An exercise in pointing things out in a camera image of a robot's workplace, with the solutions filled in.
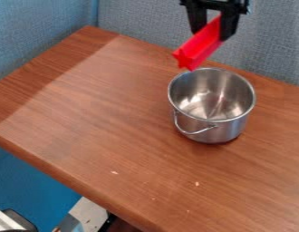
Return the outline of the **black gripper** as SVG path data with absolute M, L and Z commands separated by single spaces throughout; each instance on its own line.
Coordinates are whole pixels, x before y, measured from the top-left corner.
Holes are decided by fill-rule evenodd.
M 206 25 L 206 9 L 237 11 L 237 13 L 221 13 L 220 40 L 222 42 L 237 31 L 240 14 L 247 15 L 251 12 L 251 0 L 180 0 L 180 4 L 188 6 L 188 22 L 192 33 L 197 33 Z

